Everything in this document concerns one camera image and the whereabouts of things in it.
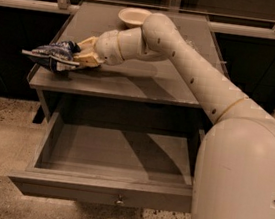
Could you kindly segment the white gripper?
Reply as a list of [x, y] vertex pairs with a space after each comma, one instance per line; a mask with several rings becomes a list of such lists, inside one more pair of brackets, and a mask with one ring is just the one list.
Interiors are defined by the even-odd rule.
[[[123, 63], [123, 58], [121, 57], [121, 52], [119, 50], [119, 31], [111, 30], [102, 33], [100, 37], [92, 36], [80, 41], [77, 45], [80, 50], [94, 48], [100, 61], [109, 64], [110, 66], [119, 65]], [[73, 58], [75, 62], [79, 62], [81, 66], [87, 66], [90, 68], [95, 68], [100, 65], [99, 59], [94, 52], [87, 53], [74, 53]]]

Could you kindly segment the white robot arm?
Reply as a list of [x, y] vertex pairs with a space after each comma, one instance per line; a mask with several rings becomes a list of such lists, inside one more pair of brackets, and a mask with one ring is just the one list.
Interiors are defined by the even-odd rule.
[[275, 219], [275, 118], [182, 38], [164, 14], [81, 42], [91, 62], [171, 61], [211, 120], [196, 159], [191, 219]]

